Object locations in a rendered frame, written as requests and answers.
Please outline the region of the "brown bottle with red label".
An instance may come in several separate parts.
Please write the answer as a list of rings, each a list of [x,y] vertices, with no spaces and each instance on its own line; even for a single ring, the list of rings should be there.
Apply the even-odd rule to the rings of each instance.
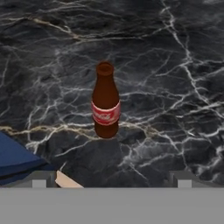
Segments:
[[[114,67],[107,61],[96,66],[96,83],[91,108],[96,134],[111,138],[118,131],[121,103],[114,81]]]

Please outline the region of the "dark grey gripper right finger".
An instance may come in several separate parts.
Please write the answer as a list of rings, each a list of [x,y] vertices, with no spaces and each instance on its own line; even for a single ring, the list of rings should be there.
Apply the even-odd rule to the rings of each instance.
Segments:
[[[200,180],[189,171],[171,171],[170,186],[176,188],[219,188],[220,186],[211,182]]]

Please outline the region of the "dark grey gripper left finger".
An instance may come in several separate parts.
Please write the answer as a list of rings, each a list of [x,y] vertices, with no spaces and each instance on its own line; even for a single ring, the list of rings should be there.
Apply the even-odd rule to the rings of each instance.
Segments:
[[[56,186],[55,171],[34,171],[29,176],[7,184],[7,187],[52,188]]]

